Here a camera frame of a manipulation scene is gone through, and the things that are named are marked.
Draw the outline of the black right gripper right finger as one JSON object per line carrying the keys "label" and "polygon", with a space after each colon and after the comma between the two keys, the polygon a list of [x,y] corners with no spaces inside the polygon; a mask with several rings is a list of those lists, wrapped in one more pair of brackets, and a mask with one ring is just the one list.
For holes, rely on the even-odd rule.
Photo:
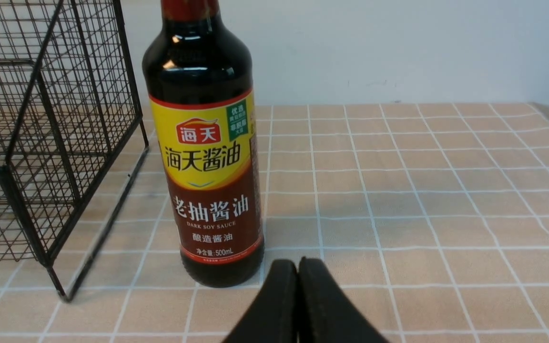
{"label": "black right gripper right finger", "polygon": [[321,259],[298,266],[300,343],[387,343],[338,286]]}

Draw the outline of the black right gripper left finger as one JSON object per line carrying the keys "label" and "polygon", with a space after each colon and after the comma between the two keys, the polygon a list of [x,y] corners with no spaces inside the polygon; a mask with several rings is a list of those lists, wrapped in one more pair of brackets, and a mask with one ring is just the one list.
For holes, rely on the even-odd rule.
{"label": "black right gripper left finger", "polygon": [[225,343],[295,343],[298,273],[293,261],[272,262],[261,290]]}

